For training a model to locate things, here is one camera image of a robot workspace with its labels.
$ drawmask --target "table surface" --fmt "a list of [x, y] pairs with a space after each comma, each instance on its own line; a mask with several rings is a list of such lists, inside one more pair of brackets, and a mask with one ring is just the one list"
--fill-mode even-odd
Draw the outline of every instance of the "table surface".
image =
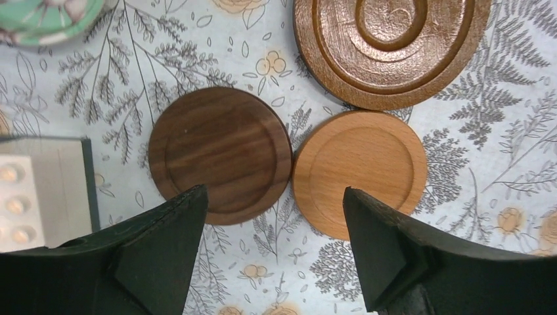
[[[475, 242], [557, 253], [557, 0], [496, 0], [478, 52], [446, 89], [393, 114], [425, 146], [414, 217]], [[120, 0], [84, 37], [0, 46], [0, 130], [90, 137], [103, 226], [160, 204], [154, 122], [179, 94], [258, 95], [294, 149], [346, 110], [307, 71], [292, 0]], [[350, 245], [312, 229], [290, 187], [264, 215], [206, 226], [185, 314], [364, 314]]]

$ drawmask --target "wooden coaster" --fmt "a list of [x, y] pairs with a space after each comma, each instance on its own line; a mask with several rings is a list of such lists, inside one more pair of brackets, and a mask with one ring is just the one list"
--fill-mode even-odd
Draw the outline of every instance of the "wooden coaster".
[[369, 110], [446, 87], [483, 36], [491, 0], [297, 0], [294, 33], [315, 79]]
[[320, 126], [301, 148], [294, 197], [317, 230], [349, 240], [342, 208], [346, 187], [410, 214], [427, 175], [426, 153], [408, 125], [385, 113], [349, 112]]
[[165, 199], [207, 185], [208, 224], [247, 221], [284, 192], [292, 148], [284, 125], [260, 99], [212, 87], [179, 98], [149, 140], [149, 165]]

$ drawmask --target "wooden disc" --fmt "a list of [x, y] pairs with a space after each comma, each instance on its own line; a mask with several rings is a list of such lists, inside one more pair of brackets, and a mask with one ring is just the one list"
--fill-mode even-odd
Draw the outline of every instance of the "wooden disc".
[[294, 31], [315, 78], [369, 110], [412, 106], [446, 87], [483, 36], [491, 0], [297, 0]]
[[207, 185], [208, 224], [247, 221], [284, 192], [292, 148], [284, 125], [260, 99], [212, 87], [179, 98], [149, 140], [154, 182], [167, 200]]
[[426, 153], [408, 125], [385, 113], [349, 112], [320, 126], [301, 148], [294, 197], [317, 230], [349, 240], [342, 208], [346, 187], [410, 214], [427, 175]]

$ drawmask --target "tablecloth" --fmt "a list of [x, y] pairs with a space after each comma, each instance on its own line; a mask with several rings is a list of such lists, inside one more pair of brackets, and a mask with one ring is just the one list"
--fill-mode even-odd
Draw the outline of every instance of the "tablecloth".
[[[300, 58], [292, 0], [119, 0], [83, 36], [0, 46], [0, 130], [93, 142], [103, 226], [162, 203], [148, 170], [162, 111], [195, 89], [266, 101], [297, 149], [354, 107]], [[466, 69], [391, 113], [422, 139], [429, 174], [412, 216], [461, 238], [557, 253], [557, 1], [496, 0]], [[291, 188], [266, 213], [205, 226], [184, 314], [364, 314], [350, 244], [300, 215]]]

